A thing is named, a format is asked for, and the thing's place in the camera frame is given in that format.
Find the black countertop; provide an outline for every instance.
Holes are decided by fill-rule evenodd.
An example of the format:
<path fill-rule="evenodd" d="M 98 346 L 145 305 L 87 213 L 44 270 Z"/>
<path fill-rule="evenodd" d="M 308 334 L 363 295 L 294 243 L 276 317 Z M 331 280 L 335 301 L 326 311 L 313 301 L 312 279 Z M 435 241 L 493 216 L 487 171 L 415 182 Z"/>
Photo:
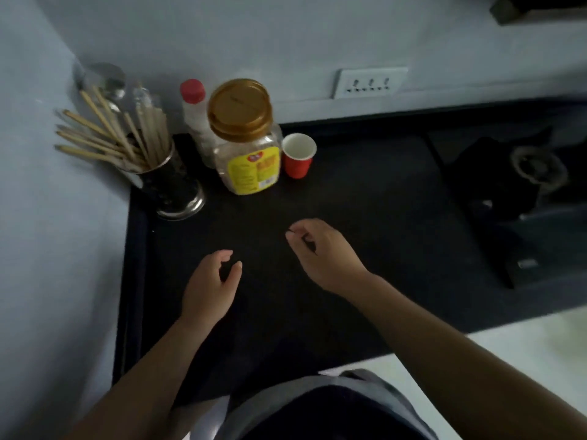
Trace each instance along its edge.
<path fill-rule="evenodd" d="M 114 379 L 177 318 L 200 259 L 225 248 L 234 250 L 234 261 L 243 261 L 241 285 L 231 310 L 196 354 L 178 404 L 389 353 L 351 305 L 305 276 L 284 234 L 307 217 L 339 229 L 371 271 L 464 332 L 586 303 L 584 274 L 527 288 L 506 286 L 446 187 L 440 156 L 443 142 L 456 141 L 443 137 L 461 135 L 463 121 L 469 131 L 479 128 L 472 131 L 474 140 L 491 132 L 488 114 L 496 126 L 519 130 L 529 121 L 550 124 L 578 108 L 533 102 L 288 125 L 286 134 L 305 132 L 318 144 L 308 176 L 294 181 L 283 174 L 275 186 L 251 196 L 226 190 L 216 172 L 198 161 L 191 141 L 179 136 L 180 154 L 208 201 L 192 218 L 167 222 L 133 192 Z"/>

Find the person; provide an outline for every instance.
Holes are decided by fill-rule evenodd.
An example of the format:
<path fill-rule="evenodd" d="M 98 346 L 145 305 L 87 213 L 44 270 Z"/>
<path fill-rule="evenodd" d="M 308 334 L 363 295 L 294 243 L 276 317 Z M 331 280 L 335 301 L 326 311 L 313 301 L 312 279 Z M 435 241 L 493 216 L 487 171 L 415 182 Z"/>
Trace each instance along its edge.
<path fill-rule="evenodd" d="M 587 418 L 529 377 L 370 273 L 337 230 L 294 223 L 287 242 L 306 274 L 353 304 L 378 329 L 434 406 L 467 439 L 586 439 Z M 315 251 L 305 241 L 315 244 Z M 192 359 L 231 306 L 242 273 L 224 283 L 232 252 L 202 259 L 181 316 L 65 436 L 66 440 L 165 438 L 170 409 Z M 261 391 L 231 411 L 216 437 L 436 438 L 410 403 L 366 371 L 304 377 Z"/>

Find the stainless steel container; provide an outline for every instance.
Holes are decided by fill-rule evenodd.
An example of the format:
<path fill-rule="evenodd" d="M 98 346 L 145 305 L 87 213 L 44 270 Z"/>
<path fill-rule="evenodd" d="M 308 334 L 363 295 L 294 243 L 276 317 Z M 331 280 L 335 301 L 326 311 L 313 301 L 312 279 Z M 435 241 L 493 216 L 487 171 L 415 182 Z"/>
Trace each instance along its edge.
<path fill-rule="evenodd" d="M 169 156 L 156 168 L 140 174 L 120 171 L 155 203 L 157 214 L 164 219 L 186 219 L 204 206 L 202 186 L 187 174 L 173 144 Z"/>

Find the yellow label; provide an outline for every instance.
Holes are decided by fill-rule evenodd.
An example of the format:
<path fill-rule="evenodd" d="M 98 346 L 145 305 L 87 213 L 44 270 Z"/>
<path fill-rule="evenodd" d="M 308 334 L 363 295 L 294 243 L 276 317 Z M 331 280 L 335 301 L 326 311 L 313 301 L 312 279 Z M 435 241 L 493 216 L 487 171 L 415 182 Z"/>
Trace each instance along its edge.
<path fill-rule="evenodd" d="M 277 182 L 279 148 L 269 147 L 228 162 L 228 176 L 238 195 L 264 190 Z"/>

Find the shiny metal base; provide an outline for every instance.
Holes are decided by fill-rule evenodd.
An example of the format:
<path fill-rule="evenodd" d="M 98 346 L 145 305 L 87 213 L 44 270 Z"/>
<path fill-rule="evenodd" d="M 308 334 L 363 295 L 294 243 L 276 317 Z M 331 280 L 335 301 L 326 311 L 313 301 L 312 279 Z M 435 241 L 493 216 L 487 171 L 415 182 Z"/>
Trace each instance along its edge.
<path fill-rule="evenodd" d="M 198 182 L 198 193 L 196 194 L 195 198 L 192 199 L 183 210 L 171 213 L 159 209 L 157 210 L 157 214 L 159 215 L 159 217 L 166 219 L 168 221 L 181 221 L 182 219 L 187 219 L 190 216 L 193 216 L 194 214 L 202 210 L 202 207 L 205 203 L 206 196 L 204 195 L 204 190 L 202 189 L 202 186 Z"/>

